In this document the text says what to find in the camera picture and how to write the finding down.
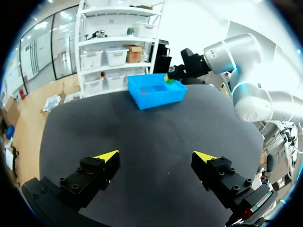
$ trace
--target blue tray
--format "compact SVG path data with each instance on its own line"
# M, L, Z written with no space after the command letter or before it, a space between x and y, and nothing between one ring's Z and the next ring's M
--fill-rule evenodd
M187 88L178 81L168 85L164 77L165 74L128 77L128 91L140 110L183 100Z

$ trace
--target small bottle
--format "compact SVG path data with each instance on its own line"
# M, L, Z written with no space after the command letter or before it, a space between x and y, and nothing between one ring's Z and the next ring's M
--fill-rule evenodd
M23 100L23 99L25 99L25 94L24 94L24 92L23 92L23 89L22 88L20 88L19 89L19 93L20 93L20 97L21 97L21 99Z

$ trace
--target yellow object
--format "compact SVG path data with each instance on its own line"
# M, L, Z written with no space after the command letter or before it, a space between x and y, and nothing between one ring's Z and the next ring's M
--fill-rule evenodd
M196 153L205 163L208 160L211 160L212 158L217 158L217 157L207 155L207 154L204 154L204 153L201 153L201 152L198 152L198 151L194 151L193 153Z
M106 163L115 153L119 153L119 151L118 150L114 150L114 151L108 152L108 153L103 154L103 155L95 156L93 158L103 159L105 161L105 163Z
M164 81L167 82L169 80L169 76L166 74L164 77Z

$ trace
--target glass wall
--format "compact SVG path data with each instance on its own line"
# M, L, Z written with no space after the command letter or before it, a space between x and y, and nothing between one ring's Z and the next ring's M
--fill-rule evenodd
M5 67L2 99L25 95L65 76L77 73L75 23L78 6L49 16L15 44Z
M21 39L21 68L30 93L55 80L51 53L53 16L41 21Z
M20 89L22 89L25 95L27 94L22 80L19 48L19 43L15 44L6 61L4 80L1 89L1 100L6 100L9 96L20 98Z
M78 7L55 14L53 22L53 63L57 78L76 73L75 24Z

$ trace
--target black table surface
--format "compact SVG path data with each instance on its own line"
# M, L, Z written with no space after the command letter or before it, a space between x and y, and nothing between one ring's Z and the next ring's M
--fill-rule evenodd
M232 212L205 191L191 169L192 152L225 156L253 178L263 139L221 92L187 88L182 102L145 111L127 91L56 107L43 133L40 178L59 185L82 158L118 149L120 169L81 214L113 227L224 226Z

